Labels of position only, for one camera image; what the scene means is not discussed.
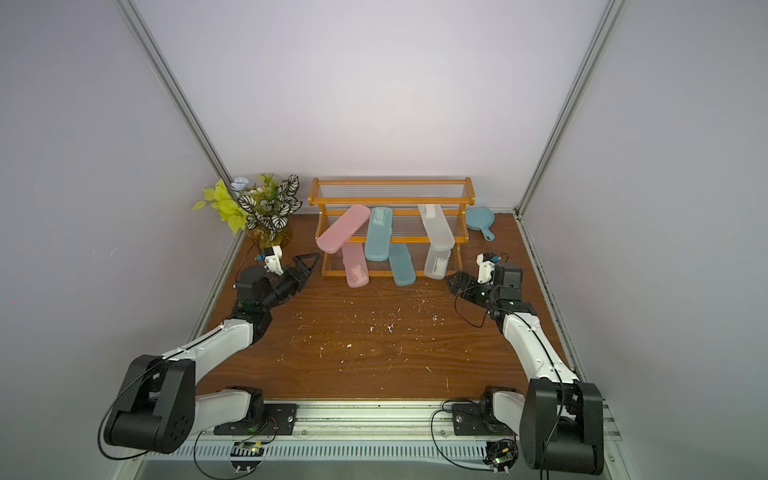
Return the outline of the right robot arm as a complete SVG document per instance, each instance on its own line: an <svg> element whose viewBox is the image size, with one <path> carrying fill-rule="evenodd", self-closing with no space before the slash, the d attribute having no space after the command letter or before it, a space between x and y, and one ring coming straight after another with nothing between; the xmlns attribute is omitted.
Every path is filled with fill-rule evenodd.
<svg viewBox="0 0 768 480"><path fill-rule="evenodd" d="M542 474L603 473L603 396L581 380L547 338L533 305L522 298L522 269L486 261L472 276L446 278L457 298L482 307L512 346L528 378L526 392L487 390L486 417L508 427L521 441L526 465Z"/></svg>

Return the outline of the short pink pencil case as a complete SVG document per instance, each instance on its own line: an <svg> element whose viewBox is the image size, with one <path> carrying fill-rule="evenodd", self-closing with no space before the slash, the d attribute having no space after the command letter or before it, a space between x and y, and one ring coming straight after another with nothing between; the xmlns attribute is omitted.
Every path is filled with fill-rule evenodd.
<svg viewBox="0 0 768 480"><path fill-rule="evenodd" d="M342 261L350 288L361 288L369 283L370 277L362 244L346 243L342 247Z"/></svg>

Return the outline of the long pink pencil case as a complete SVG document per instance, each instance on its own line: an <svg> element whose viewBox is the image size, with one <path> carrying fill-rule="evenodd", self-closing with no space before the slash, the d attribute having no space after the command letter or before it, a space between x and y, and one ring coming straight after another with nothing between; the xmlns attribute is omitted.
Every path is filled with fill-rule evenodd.
<svg viewBox="0 0 768 480"><path fill-rule="evenodd" d="M368 207L352 205L316 239L318 248L335 254L368 221L370 214Z"/></svg>

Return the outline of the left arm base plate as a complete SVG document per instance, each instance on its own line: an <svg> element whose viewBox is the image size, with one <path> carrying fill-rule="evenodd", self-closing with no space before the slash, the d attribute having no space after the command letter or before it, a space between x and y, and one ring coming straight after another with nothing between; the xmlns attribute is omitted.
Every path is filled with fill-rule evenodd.
<svg viewBox="0 0 768 480"><path fill-rule="evenodd" d="M291 436L297 419L298 405L295 403L266 403L254 415L224 423L213 429L215 435L232 436Z"/></svg>

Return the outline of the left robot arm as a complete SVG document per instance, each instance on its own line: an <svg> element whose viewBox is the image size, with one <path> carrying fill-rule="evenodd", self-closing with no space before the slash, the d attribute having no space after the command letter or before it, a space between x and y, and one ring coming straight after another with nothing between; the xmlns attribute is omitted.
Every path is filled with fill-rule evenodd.
<svg viewBox="0 0 768 480"><path fill-rule="evenodd" d="M319 253L281 265L276 256L243 270L235 283L229 318L202 336L162 355L140 355L128 366L115 400L97 430L97 447L124 447L135 457L170 454L189 436L224 424L262 427L267 413L261 390L231 386L200 395L198 383L225 360L266 334L273 309L308 283Z"/></svg>

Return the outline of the long clear white pencil case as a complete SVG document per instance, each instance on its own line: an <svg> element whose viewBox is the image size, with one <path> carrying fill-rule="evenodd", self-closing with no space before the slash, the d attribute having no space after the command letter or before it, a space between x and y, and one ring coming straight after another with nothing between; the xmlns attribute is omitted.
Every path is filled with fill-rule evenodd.
<svg viewBox="0 0 768 480"><path fill-rule="evenodd" d="M418 211L430 245L437 251L452 250L454 234L439 204L419 204Z"/></svg>

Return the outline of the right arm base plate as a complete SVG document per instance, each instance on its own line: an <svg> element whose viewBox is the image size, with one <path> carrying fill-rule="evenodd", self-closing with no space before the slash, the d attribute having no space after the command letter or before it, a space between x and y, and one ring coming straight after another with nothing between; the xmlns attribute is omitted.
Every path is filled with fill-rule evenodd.
<svg viewBox="0 0 768 480"><path fill-rule="evenodd" d="M513 438L515 432L497 420L492 420L480 404L460 400L445 405L451 415L453 432L456 436L497 436Z"/></svg>

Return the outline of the long teal pencil case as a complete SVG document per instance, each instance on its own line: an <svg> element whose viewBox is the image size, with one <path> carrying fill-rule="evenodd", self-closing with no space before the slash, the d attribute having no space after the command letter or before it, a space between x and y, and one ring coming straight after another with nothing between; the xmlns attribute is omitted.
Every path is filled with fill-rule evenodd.
<svg viewBox="0 0 768 480"><path fill-rule="evenodd" d="M389 257L393 211L389 207L374 207L368 220L365 258L368 261L386 261Z"/></svg>

